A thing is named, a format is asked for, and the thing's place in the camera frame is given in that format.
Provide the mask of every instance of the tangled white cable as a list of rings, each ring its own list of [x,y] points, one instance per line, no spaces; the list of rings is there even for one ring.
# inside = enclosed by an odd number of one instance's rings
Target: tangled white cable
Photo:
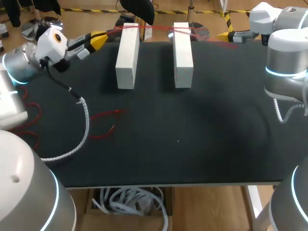
[[[104,213],[106,214],[135,214],[139,216],[144,216],[147,211],[145,209],[137,210],[135,208],[132,208],[130,205],[135,205],[138,200],[140,200],[143,197],[149,197],[151,199],[156,200],[159,203],[159,206],[156,209],[161,208],[163,212],[164,217],[164,226],[163,231],[167,231],[168,228],[168,216],[167,211],[164,206],[164,195],[160,188],[155,187],[158,189],[161,193],[162,198],[157,197],[152,192],[148,192],[144,189],[138,188],[138,187],[123,187],[117,190],[115,193],[113,193],[109,198],[109,206],[111,210],[108,210],[105,207],[105,204],[107,203],[107,199],[109,196],[110,188],[106,188],[106,192],[104,193],[105,188],[101,188],[100,191],[100,204],[93,198],[93,203]]]
[[[89,116],[89,111],[88,111],[88,106],[86,104],[86,101],[84,100],[84,98],[80,98],[79,99],[79,102],[77,103],[81,103],[82,106],[83,106],[83,109],[84,109],[84,112],[85,112],[85,118],[86,118],[86,129],[85,129],[85,133],[83,135],[83,138],[81,140],[81,142],[79,143],[79,145],[74,148],[73,150],[63,154],[63,155],[60,155],[60,156],[57,156],[57,157],[52,157],[52,158],[42,158],[42,161],[44,162],[51,162],[51,161],[55,161],[55,160],[60,160],[60,159],[63,159],[65,157],[68,157],[72,154],[74,154],[75,152],[77,152],[85,143],[87,137],[88,137],[88,134],[89,134],[89,129],[90,129],[90,116]]]

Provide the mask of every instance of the table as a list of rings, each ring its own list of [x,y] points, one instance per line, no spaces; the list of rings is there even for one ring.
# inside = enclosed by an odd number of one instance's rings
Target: table
[[[114,132],[88,140],[73,157],[48,164],[65,187],[272,183],[307,155],[308,121],[296,111],[279,123],[264,93],[266,47],[192,42],[191,89],[175,89],[170,42],[140,44],[134,90],[118,90],[118,43],[106,44],[63,73],[53,72],[87,101],[90,115],[124,109]],[[37,102],[41,157],[70,151],[83,136],[81,105],[46,77],[27,85]],[[285,113],[290,103],[281,103]],[[30,117],[35,109],[29,108]],[[105,133],[115,118],[92,123]]]

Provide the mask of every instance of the wooden floor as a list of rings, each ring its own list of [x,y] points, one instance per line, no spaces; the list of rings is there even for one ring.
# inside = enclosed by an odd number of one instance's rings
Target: wooden floor
[[[62,7],[83,9],[114,9],[116,0],[60,0]],[[160,10],[187,10],[188,0],[156,0]],[[260,0],[229,0],[228,9],[252,9]],[[302,6],[301,0],[269,0],[268,3],[276,7],[288,5]],[[219,10],[218,0],[195,0],[197,10]],[[64,34],[68,38],[76,38],[94,30],[113,28],[119,14],[77,13],[64,12],[61,16],[64,22]],[[186,21],[186,15],[159,14],[155,17],[155,26],[170,26],[173,22]],[[21,21],[25,23],[33,18],[31,13],[22,13]],[[210,31],[210,38],[227,32],[224,18],[218,14],[195,14],[194,21],[202,23]],[[234,30],[249,29],[248,17],[244,13],[231,14]],[[5,51],[10,51],[26,42],[20,35],[20,28],[13,28],[6,23],[11,34],[2,42]],[[167,40],[166,32],[154,30],[149,41]],[[273,192],[271,186],[259,187],[263,206],[269,201]],[[88,190],[72,190],[78,211],[79,231],[159,231],[163,226],[163,219],[157,217],[137,217],[119,215],[85,214],[85,204]],[[173,231],[248,231],[251,229],[250,214],[245,204],[246,195],[239,186],[228,187],[177,187],[175,188],[174,214],[169,218],[169,230]]]

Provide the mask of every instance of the yellow and black tape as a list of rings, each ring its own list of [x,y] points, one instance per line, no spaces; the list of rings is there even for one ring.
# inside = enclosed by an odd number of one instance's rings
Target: yellow and black tape
[[[228,27],[229,32],[234,31],[233,26],[231,24],[230,13],[225,12],[224,15],[225,15],[225,19],[226,19],[226,23],[227,23],[227,27]]]
[[[22,7],[23,11],[30,11],[29,7]],[[90,9],[80,9],[80,8],[62,8],[61,11],[71,11],[71,12],[86,12],[86,13],[128,13],[126,10],[90,10]],[[226,13],[249,13],[246,10],[236,10],[236,11],[226,11]],[[194,13],[220,13],[221,11],[194,11]],[[188,11],[155,11],[155,14],[188,14]]]

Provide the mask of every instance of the robotic arm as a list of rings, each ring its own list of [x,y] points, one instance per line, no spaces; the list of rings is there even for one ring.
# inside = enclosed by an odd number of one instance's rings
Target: robotic arm
[[[308,66],[308,9],[279,9],[262,2],[250,13],[251,31],[268,45],[265,92],[279,100],[303,102]]]
[[[27,120],[27,111],[16,85],[27,84],[42,73],[43,67],[66,71],[72,61],[84,59],[108,39],[106,32],[96,31],[68,40],[51,27],[39,38],[37,45],[25,43],[4,54],[0,60],[0,130],[10,130]]]

